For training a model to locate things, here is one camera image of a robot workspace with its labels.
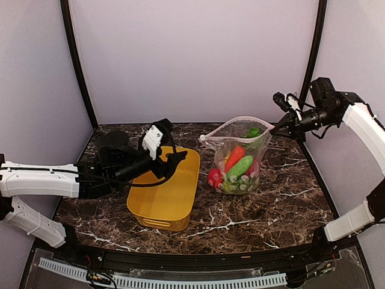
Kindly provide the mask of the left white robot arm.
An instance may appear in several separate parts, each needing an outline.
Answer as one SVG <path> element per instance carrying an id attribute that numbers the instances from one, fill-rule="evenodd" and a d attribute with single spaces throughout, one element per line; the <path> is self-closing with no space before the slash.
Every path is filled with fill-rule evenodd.
<path id="1" fill-rule="evenodd" d="M 167 182 L 177 166 L 186 158 L 186 151 L 173 151 L 165 161 L 152 159 L 149 153 L 122 152 L 117 164 L 103 166 L 101 161 L 66 164 L 63 166 L 25 165 L 6 161 L 1 157 L 1 220 L 28 235 L 41 239 L 61 252 L 71 262 L 85 257 L 84 248 L 76 242 L 75 230 L 55 222 L 29 207 L 21 196 L 48 195 L 71 199 L 97 199 L 115 189 L 129 186 L 132 180 L 151 171 L 158 178 L 138 188 L 156 187 Z"/>

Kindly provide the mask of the orange toy carrot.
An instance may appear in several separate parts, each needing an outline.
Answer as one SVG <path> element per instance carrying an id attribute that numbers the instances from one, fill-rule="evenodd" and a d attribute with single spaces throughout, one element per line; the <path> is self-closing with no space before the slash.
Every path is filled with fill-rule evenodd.
<path id="1" fill-rule="evenodd" d="M 248 134 L 242 136 L 242 138 L 254 138 L 260 135 L 259 128 L 252 127 L 249 129 Z M 236 146 L 225 157 L 224 171 L 227 173 L 241 158 L 245 157 L 245 148 L 242 146 Z"/>

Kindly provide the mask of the green toy grapes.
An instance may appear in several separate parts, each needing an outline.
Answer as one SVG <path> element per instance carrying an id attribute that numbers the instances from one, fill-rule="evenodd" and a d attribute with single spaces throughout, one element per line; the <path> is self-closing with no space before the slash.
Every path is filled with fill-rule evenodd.
<path id="1" fill-rule="evenodd" d="M 222 191 L 226 194 L 246 194 L 258 189 L 260 177 L 242 176 L 235 181 L 224 181 Z"/>

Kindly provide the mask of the red toy apple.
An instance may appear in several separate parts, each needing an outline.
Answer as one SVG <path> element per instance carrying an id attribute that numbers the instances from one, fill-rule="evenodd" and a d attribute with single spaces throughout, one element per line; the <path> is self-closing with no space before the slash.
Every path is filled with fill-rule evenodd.
<path id="1" fill-rule="evenodd" d="M 214 168 L 208 173 L 208 184 L 213 188 L 223 188 L 223 175 L 220 169 Z"/>

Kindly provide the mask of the red toy tomato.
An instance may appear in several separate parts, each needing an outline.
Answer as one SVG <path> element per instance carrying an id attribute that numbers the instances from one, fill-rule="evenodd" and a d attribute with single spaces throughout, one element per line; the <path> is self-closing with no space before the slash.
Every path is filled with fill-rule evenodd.
<path id="1" fill-rule="evenodd" d="M 259 175 L 259 162 L 254 161 L 245 174 L 250 178 L 257 177 Z"/>

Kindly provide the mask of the clear zip top bag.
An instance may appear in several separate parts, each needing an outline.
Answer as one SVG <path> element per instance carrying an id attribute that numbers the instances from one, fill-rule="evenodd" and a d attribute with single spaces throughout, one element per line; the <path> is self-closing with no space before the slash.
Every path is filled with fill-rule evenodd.
<path id="1" fill-rule="evenodd" d="M 199 137 L 214 150 L 207 184 L 219 193 L 242 195 L 255 191 L 260 181 L 260 164 L 274 126 L 262 119 L 239 116 Z"/>

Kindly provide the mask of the green toy cucumber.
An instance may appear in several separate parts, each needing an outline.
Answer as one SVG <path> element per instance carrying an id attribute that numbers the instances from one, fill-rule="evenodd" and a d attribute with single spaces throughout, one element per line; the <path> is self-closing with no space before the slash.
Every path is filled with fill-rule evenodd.
<path id="1" fill-rule="evenodd" d="M 239 178 L 253 164 L 254 158 L 252 155 L 247 155 L 241 158 L 226 174 L 227 179 Z"/>

